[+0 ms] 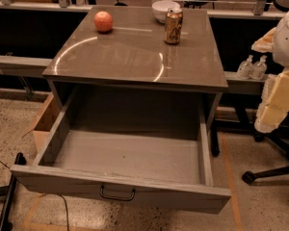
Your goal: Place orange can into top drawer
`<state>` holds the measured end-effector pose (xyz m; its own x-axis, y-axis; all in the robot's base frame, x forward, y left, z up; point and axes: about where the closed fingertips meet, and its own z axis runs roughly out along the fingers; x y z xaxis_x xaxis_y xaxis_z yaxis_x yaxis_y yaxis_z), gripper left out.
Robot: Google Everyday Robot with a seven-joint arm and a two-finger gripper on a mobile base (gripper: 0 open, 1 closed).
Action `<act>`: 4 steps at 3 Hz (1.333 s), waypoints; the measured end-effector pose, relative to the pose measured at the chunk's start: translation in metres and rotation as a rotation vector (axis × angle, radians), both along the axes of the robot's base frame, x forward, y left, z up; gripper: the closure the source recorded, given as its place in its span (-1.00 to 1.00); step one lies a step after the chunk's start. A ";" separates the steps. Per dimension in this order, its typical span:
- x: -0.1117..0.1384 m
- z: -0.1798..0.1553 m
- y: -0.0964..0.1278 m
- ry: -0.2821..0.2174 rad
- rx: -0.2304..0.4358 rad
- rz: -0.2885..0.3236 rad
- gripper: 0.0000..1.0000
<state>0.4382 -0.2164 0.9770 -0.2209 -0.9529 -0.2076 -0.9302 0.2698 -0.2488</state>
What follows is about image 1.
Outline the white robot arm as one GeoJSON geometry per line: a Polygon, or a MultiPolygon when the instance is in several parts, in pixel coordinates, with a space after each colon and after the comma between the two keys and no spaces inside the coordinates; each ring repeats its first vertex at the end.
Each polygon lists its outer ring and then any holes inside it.
{"type": "Polygon", "coordinates": [[[277,76],[268,76],[254,122],[257,131],[271,133],[289,113],[289,11],[251,49],[261,53],[271,52],[273,61],[284,67],[277,76]]]}

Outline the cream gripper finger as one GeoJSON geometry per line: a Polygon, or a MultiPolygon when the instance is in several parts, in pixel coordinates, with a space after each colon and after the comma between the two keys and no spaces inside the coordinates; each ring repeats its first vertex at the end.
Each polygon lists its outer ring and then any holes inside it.
{"type": "Polygon", "coordinates": [[[272,53],[275,31],[276,31],[276,27],[274,27],[269,32],[267,32],[262,38],[255,41],[253,45],[251,46],[251,49],[253,51],[260,52],[260,53],[267,53],[267,52],[272,53]]]}
{"type": "Polygon", "coordinates": [[[271,133],[289,113],[289,68],[278,75],[268,75],[261,98],[254,128],[261,133],[271,133]]]}

